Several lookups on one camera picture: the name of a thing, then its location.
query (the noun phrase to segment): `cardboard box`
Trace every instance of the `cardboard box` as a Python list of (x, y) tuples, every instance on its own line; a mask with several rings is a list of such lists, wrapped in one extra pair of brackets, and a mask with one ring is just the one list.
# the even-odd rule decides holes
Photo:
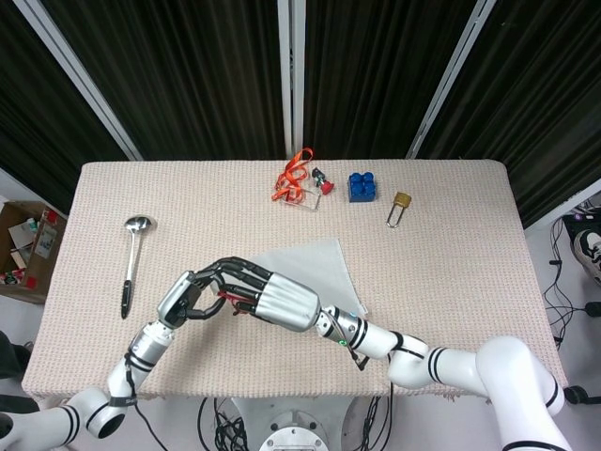
[(28, 218), (39, 221), (31, 257), (23, 281), (19, 285), (0, 285), (0, 295), (27, 301), (45, 303), (54, 264), (58, 257), (67, 221), (41, 202), (7, 202), (0, 211), (0, 272), (17, 269), (10, 252), (14, 243), (8, 228)]

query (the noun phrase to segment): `white shoe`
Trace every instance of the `white shoe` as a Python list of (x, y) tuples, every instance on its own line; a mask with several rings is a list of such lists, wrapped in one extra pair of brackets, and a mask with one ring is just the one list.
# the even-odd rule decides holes
[(601, 286), (601, 236), (592, 230), (582, 230), (572, 243), (574, 257)]

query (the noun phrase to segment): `beige textured tablecloth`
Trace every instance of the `beige textured tablecloth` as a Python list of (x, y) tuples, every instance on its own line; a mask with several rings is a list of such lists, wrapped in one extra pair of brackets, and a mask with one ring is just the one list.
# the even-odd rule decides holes
[[(84, 166), (24, 389), (72, 396), (106, 377), (185, 270), (217, 258), (338, 238), (376, 324), (432, 347), (477, 350), (522, 338), (566, 379), (547, 324), (505, 168), (491, 161), (318, 161), (336, 185), (310, 212), (270, 196), (285, 162), (92, 163)], [(372, 203), (349, 204), (347, 178), (370, 170)], [(394, 194), (412, 196), (401, 226), (385, 220)], [(145, 237), (132, 309), (120, 317), (130, 243), (125, 220), (159, 222)], [(208, 293), (201, 302), (212, 303)], [(147, 378), (142, 396), (385, 394), (386, 363), (357, 370), (313, 332), (295, 334), (225, 309), (189, 321)], [(432, 384), (420, 393), (456, 394)]]

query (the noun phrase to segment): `metal base plate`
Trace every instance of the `metal base plate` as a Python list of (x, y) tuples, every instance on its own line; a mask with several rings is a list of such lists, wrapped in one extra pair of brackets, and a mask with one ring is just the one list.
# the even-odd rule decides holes
[(259, 451), (329, 451), (328, 446), (305, 428), (283, 428), (273, 432)]
[[(249, 449), (269, 451), (342, 451), (342, 430), (348, 406), (353, 397), (269, 397), (269, 398), (232, 398), (238, 408), (248, 438)], [(310, 440), (305, 447), (263, 448), (262, 445), (274, 432), (289, 428), (282, 433), (292, 435), (310, 432)], [(316, 447), (316, 440), (321, 441)]]

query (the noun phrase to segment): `black backdrop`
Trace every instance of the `black backdrop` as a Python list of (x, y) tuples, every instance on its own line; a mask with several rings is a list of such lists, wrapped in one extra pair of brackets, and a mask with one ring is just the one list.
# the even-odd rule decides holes
[(82, 165), (125, 156), (11, 1), (0, 61), (0, 167), (68, 213)]
[(474, 0), (307, 0), (304, 145), (405, 158)]
[(530, 225), (601, 179), (601, 2), (497, 2), (419, 158), (506, 164)]
[(43, 4), (145, 159), (285, 157), (275, 1)]

